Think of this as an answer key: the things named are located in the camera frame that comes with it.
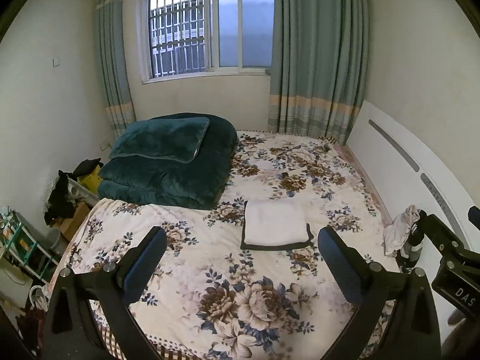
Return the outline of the white gloved right hand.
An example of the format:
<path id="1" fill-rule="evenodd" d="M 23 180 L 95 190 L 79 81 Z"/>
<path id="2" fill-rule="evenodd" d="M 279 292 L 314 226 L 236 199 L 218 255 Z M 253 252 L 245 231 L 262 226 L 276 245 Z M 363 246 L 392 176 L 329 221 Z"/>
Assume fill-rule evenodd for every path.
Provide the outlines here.
<path id="1" fill-rule="evenodd" d="M 415 205 L 410 205 L 405 211 L 397 215 L 390 225 L 383 231 L 384 254 L 392 257 L 402 249 L 407 241 L 414 223 L 420 219 L 420 211 Z"/>

